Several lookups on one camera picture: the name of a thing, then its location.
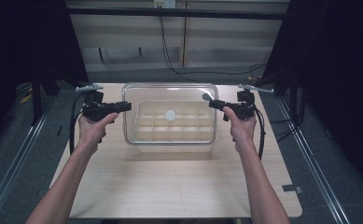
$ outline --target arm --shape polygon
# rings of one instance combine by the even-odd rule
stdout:
[[[105,126],[118,117],[110,114],[99,122],[79,118],[79,142],[59,177],[41,200],[27,223],[66,223],[77,194],[79,182],[91,156],[97,151]]]
[[[289,223],[286,210],[266,176],[253,142],[256,119],[240,120],[227,106],[224,113],[230,119],[230,134],[242,160],[253,223]]]

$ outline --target transparent plastic container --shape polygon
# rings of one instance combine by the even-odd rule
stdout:
[[[123,114],[125,140],[141,151],[209,151],[216,141],[212,84],[129,83],[122,98],[132,103]]]

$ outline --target light wood surface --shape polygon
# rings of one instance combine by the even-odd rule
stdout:
[[[103,102],[121,101],[123,84],[103,84]],[[237,102],[236,86],[217,86],[219,99]],[[283,192],[289,177],[258,94],[265,122],[263,165],[289,217],[301,215],[295,191]],[[230,123],[217,114],[217,139],[211,152],[144,153],[128,145],[122,116],[107,126],[80,183],[71,217],[178,218],[250,217],[240,158],[230,136]],[[259,126],[255,133],[258,147]],[[65,148],[52,182],[69,157]]]

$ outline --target wrist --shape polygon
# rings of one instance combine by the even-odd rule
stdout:
[[[83,159],[83,160],[89,160],[91,156],[96,152],[97,146],[92,146],[90,144],[85,144],[84,142],[78,142],[76,145],[76,148],[74,149],[74,152],[72,155],[75,155],[76,157]]]
[[[239,153],[257,153],[256,147],[252,139],[244,141],[236,141],[236,146],[239,148]]]

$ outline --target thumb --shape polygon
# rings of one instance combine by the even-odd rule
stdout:
[[[105,118],[103,118],[102,120],[100,120],[101,123],[103,123],[104,125],[107,125],[109,123],[114,122],[114,120],[118,117],[119,114],[117,113],[111,113],[107,116],[105,116]]]
[[[230,122],[233,122],[235,119],[238,119],[236,117],[236,114],[233,112],[232,109],[228,106],[224,106],[223,108],[225,115],[230,119]]]

